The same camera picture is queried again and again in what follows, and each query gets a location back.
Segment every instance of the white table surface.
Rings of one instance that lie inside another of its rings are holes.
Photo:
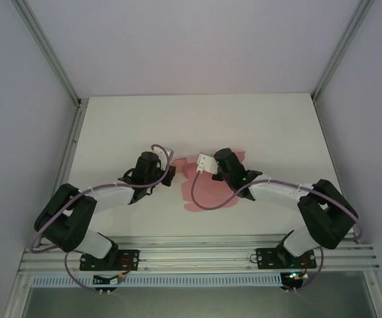
[[[69,183],[86,189],[133,168],[158,143],[174,158],[230,147],[245,151],[244,166],[295,183],[320,178],[338,187],[308,93],[92,97]],[[110,236],[269,235],[303,224],[299,213],[241,199],[227,209],[188,212],[177,174],[172,187],[128,206],[94,215],[90,228]]]

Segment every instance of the cable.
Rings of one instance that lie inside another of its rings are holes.
[[[48,252],[50,250],[54,250],[55,248],[58,248],[58,246],[54,245],[54,246],[49,246],[49,247],[46,247],[46,248],[43,248],[42,250],[35,250],[34,249],[34,245],[36,244],[37,240],[39,239],[39,237],[42,235],[43,232],[45,232],[45,230],[61,215],[63,214],[63,212],[65,212],[65,210],[67,210],[67,208],[69,208],[69,206],[71,206],[71,204],[73,204],[73,202],[75,202],[77,199],[79,199],[80,197],[82,197],[83,195],[85,194],[88,194],[89,192],[91,191],[95,191],[95,190],[99,190],[99,189],[105,189],[105,188],[109,188],[109,187],[137,187],[137,188],[151,188],[151,187],[155,187],[157,184],[161,183],[163,181],[163,179],[167,176],[168,174],[168,171],[169,171],[169,166],[170,166],[170,161],[173,157],[173,151],[170,153],[170,156],[168,155],[166,149],[164,149],[161,145],[159,144],[153,144],[151,145],[151,149],[154,149],[154,147],[159,147],[164,155],[166,156],[166,160],[167,160],[167,163],[166,163],[166,169],[164,170],[164,174],[160,177],[160,179],[158,179],[157,181],[151,183],[151,184],[145,184],[145,185],[139,185],[139,184],[101,184],[101,185],[97,185],[96,187],[92,188],[92,189],[87,189],[87,190],[84,190],[83,192],[75,195],[72,199],[69,200],[69,202],[67,202],[56,214],[54,214],[53,217],[51,217],[51,219],[44,224],[43,227],[40,228],[40,230],[36,233],[35,237],[33,238],[32,242],[31,242],[31,245],[29,246],[29,251],[33,254],[40,254],[40,253],[45,253],[45,252]],[[81,282],[79,282],[77,279],[75,279],[75,277],[72,275],[72,273],[70,272],[69,270],[69,267],[67,265],[67,257],[69,255],[69,252],[66,253],[66,255],[64,256],[64,268],[66,269],[66,272],[67,272],[67,275],[69,275],[69,277],[76,283],[78,284],[80,287],[86,289],[86,290],[90,290],[91,292],[97,292],[99,293],[97,290],[95,290],[94,288],[91,288],[91,287],[88,287],[88,286],[85,286],[83,285]]]
[[[34,245],[37,242],[37,240],[39,239],[39,237],[42,235],[42,233],[45,232],[45,230],[61,214],[63,214],[63,212],[65,212],[65,210],[67,210],[67,208],[69,208],[69,206],[71,206],[71,204],[73,204],[73,202],[75,202],[77,199],[79,199],[80,197],[84,196],[85,194],[88,194],[89,192],[96,191],[96,190],[99,190],[99,189],[107,189],[107,188],[110,188],[110,187],[151,188],[151,187],[157,186],[159,183],[161,183],[163,181],[163,179],[168,174],[169,166],[170,166],[170,159],[172,158],[173,152],[171,152],[170,156],[169,156],[167,151],[166,151],[166,149],[164,149],[161,145],[159,145],[159,144],[151,145],[151,149],[154,149],[154,147],[159,147],[164,152],[164,155],[166,156],[166,159],[167,159],[166,169],[164,170],[164,174],[160,177],[160,179],[158,179],[157,181],[155,181],[155,182],[153,182],[151,184],[101,184],[101,185],[97,185],[94,188],[87,189],[87,190],[84,190],[83,192],[80,192],[79,194],[75,195],[72,199],[70,199],[69,202],[67,202],[65,205],[63,205],[63,207],[56,214],[54,214],[54,216],[51,217],[51,219],[47,223],[45,223],[43,227],[41,227],[39,229],[39,231],[36,233],[35,237],[33,238],[32,243],[29,246],[29,251],[31,253],[33,253],[33,254],[40,254],[40,253],[45,253],[45,252],[48,252],[49,250],[53,250],[55,248],[58,248],[58,246],[50,246],[50,247],[44,248],[42,250],[35,250],[34,249]]]
[[[305,290],[306,288],[308,288],[310,285],[313,284],[313,282],[315,281],[315,279],[319,276],[319,274],[321,273],[321,270],[323,269],[324,267],[324,250],[322,249],[321,246],[319,246],[319,251],[321,252],[321,264],[319,264],[319,268],[318,270],[316,271],[315,275],[313,275],[312,279],[307,283],[307,284],[304,284],[302,287],[298,288],[298,289],[293,289],[293,288],[290,288],[286,285],[283,284],[283,286],[288,289],[288,290],[294,290],[294,292],[297,292],[297,291],[302,291],[302,290]]]
[[[75,282],[77,283],[80,287],[85,288],[86,290],[90,290],[91,292],[99,293],[95,288],[88,287],[86,285],[83,285],[83,283],[79,282],[75,277],[72,275],[72,273],[69,270],[69,267],[67,266],[67,256],[69,255],[70,252],[67,252],[66,255],[64,255],[64,268],[66,269],[67,275]]]
[[[256,261],[251,260],[251,257],[252,257],[252,256],[256,256]],[[252,255],[250,255],[250,256],[249,256],[249,261],[250,261],[251,263],[253,263],[253,264],[257,264],[257,255],[256,255],[256,254],[252,254]]]
[[[305,275],[308,273],[308,261],[305,258],[303,258],[303,262],[304,262],[304,273],[303,273],[303,275]]]
[[[121,261],[121,263],[122,263],[123,265],[125,265],[125,266],[126,266],[125,262],[128,262],[128,263],[129,263],[129,269],[128,269],[126,272],[123,272],[122,274],[123,274],[123,275],[126,275],[126,274],[130,273],[131,270],[132,270],[132,264],[131,264],[131,261],[128,260],[127,258],[121,258],[120,261]]]
[[[220,209],[221,207],[224,207],[225,205],[227,205],[241,191],[243,191],[244,189],[247,189],[250,186],[254,186],[255,184],[267,184],[267,183],[279,184],[279,185],[286,186],[286,187],[292,187],[294,189],[301,189],[303,191],[307,191],[309,193],[317,195],[318,197],[321,197],[322,199],[324,199],[324,200],[334,204],[336,207],[341,209],[345,214],[347,214],[357,224],[357,226],[359,227],[359,235],[357,235],[356,237],[349,238],[349,239],[348,238],[343,238],[343,240],[358,240],[358,239],[360,239],[362,237],[362,224],[360,223],[359,219],[357,217],[355,217],[355,215],[353,215],[353,213],[350,212],[350,210],[347,207],[344,207],[342,204],[340,204],[336,200],[328,197],[327,195],[324,195],[323,193],[321,193],[319,191],[310,189],[308,187],[303,187],[303,186],[300,186],[298,184],[292,184],[290,182],[285,182],[285,181],[280,181],[280,180],[272,180],[272,179],[268,180],[268,179],[266,179],[266,180],[257,180],[257,181],[249,182],[248,184],[245,184],[241,188],[239,188],[233,195],[231,195],[223,203],[221,203],[221,204],[219,204],[217,206],[214,206],[214,207],[204,207],[203,205],[199,204],[196,201],[196,198],[194,196],[194,190],[195,190],[195,187],[196,187],[197,179],[200,176],[200,174],[201,174],[201,172],[198,172],[196,174],[196,177],[194,178],[194,181],[192,182],[192,186],[191,186],[191,198],[192,198],[192,202],[195,205],[197,205],[199,208],[203,209],[203,210],[213,211],[213,210],[216,210],[216,209]]]

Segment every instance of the pink fabric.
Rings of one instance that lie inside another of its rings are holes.
[[[245,152],[235,152],[239,161],[242,163],[245,158]],[[188,157],[182,159],[176,159],[172,165],[176,166],[176,171],[181,172],[188,179],[184,182],[182,187],[182,198],[187,203],[184,205],[185,210],[189,212],[200,212],[203,211],[195,204],[193,204],[191,199],[191,186],[194,178],[196,177],[196,169],[197,169],[197,157]],[[212,180],[212,175],[203,172],[202,175],[198,178],[196,189],[195,189],[195,197],[198,202],[202,205],[211,207],[214,205],[218,205],[224,202],[227,198],[229,198],[233,192],[230,190],[228,185],[225,182],[219,182]],[[234,198],[231,202],[229,202],[225,207],[232,207],[239,201],[239,198]]]

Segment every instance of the white wall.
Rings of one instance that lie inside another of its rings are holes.
[[[382,267],[382,1],[376,1],[321,102],[338,177]]]
[[[80,97],[316,87],[358,0],[29,0]]]
[[[72,109],[13,5],[0,0],[0,316]]]

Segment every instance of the black mounting plate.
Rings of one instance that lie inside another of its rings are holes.
[[[117,250],[116,261],[111,268],[106,264],[99,262],[98,258],[83,254],[80,258],[79,270],[97,272],[97,271],[117,271],[128,272],[137,271],[139,264],[139,250]]]
[[[304,270],[306,267],[304,259],[308,264],[308,268],[316,268],[316,259],[314,257],[313,250],[309,250],[302,256],[293,258],[293,261],[289,267],[284,266],[284,264],[279,260],[277,257],[276,248],[256,248],[256,259],[257,268],[260,270]]]
[[[290,275],[292,274],[298,274],[298,275],[303,275],[302,272],[297,272],[297,273],[281,273],[281,281],[283,282],[283,285],[286,287],[281,287],[282,290],[289,290],[296,288],[296,290],[300,287],[303,286],[303,278],[300,278],[298,280],[295,280],[294,278],[291,278]]]
[[[102,276],[98,276],[98,275],[94,275],[94,277],[92,278],[92,284],[93,285],[111,285],[111,280],[113,279],[113,277],[110,277],[110,278],[107,278],[107,277],[102,277]],[[102,290],[103,292],[107,292],[107,291],[110,291],[110,292],[114,292],[117,287],[94,287],[95,290]]]

